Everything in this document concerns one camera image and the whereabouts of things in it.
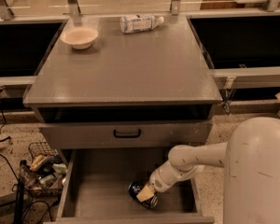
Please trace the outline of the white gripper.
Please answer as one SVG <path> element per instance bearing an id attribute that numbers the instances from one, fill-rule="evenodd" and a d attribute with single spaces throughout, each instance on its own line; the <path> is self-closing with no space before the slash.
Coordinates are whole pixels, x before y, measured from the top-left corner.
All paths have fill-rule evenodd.
<path id="1" fill-rule="evenodd" d="M 176 169 L 165 162 L 152 172 L 148 183 L 136 195 L 136 199 L 142 203 L 149 200 L 156 192 L 165 192 L 176 182 Z"/>

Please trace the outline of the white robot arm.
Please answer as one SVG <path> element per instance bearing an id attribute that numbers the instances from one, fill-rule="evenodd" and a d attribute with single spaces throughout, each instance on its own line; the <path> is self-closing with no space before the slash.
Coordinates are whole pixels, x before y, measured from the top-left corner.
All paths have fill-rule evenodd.
<path id="1" fill-rule="evenodd" d="M 280 119 L 248 119 L 223 143 L 171 148 L 135 198 L 152 200 L 204 166 L 224 169 L 224 224 L 280 224 Z"/>

